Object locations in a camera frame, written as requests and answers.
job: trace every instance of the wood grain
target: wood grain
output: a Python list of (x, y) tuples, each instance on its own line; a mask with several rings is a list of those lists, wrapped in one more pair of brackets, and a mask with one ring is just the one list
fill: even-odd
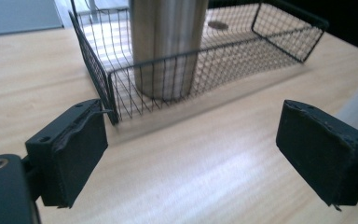
[[(324, 35), (305, 65), (269, 74), (106, 121), (110, 147), (74, 207), (39, 200), (43, 223), (358, 223), (358, 205), (327, 207), (275, 146), (284, 99), (335, 114), (356, 92), (358, 49)], [(28, 138), (96, 97), (73, 30), (0, 37), (0, 154), (24, 156)], [(197, 113), (172, 119), (183, 109)]]

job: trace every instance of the wooden table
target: wooden table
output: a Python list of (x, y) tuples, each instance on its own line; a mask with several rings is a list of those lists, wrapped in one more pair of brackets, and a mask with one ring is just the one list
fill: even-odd
[[(248, 92), (247, 80), (229, 84), (211, 93), (228, 97), (220, 106), (176, 122), (154, 113), (136, 121), (144, 132), (106, 120), (110, 146), (74, 207), (39, 200), (42, 221), (358, 223), (358, 205), (327, 207), (275, 146), (284, 99), (335, 114), (356, 92), (358, 49), (324, 35), (304, 65), (249, 81), (267, 75), (284, 78)], [(27, 139), (97, 97), (73, 30), (0, 36), (0, 154), (25, 156)]]

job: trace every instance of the wire mesh basket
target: wire mesh basket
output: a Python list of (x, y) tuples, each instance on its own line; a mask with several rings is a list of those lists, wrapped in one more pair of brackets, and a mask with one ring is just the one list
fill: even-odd
[[(114, 125), (239, 78), (303, 63), (328, 26), (278, 0), (211, 0), (199, 49), (135, 63), (128, 8), (76, 12), (72, 3), (71, 19), (84, 62), (105, 109), (112, 111), (108, 115)], [(194, 58), (196, 65), (185, 69)], [(156, 73), (163, 78), (144, 81)], [(182, 81), (172, 82), (178, 77)], [(184, 82), (190, 83), (186, 91)]]

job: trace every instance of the stainless steel cylinder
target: stainless steel cylinder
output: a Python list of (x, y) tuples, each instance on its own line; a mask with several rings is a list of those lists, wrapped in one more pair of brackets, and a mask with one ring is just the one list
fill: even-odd
[[(208, 0), (130, 0), (134, 63), (200, 48)], [(173, 100), (188, 95), (197, 54), (135, 66), (135, 83), (144, 95)]]

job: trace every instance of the black wire basket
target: black wire basket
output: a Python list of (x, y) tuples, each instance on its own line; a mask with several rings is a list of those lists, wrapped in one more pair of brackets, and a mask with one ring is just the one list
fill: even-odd
[[(135, 63), (128, 8), (77, 12), (72, 4), (84, 62), (114, 125), (239, 78), (303, 63), (328, 26), (283, 1), (211, 0), (200, 49)], [(195, 58), (196, 65), (186, 69)], [(145, 81), (156, 73), (163, 78)], [(182, 81), (171, 81), (178, 77)], [(185, 82), (190, 85), (184, 91)]]

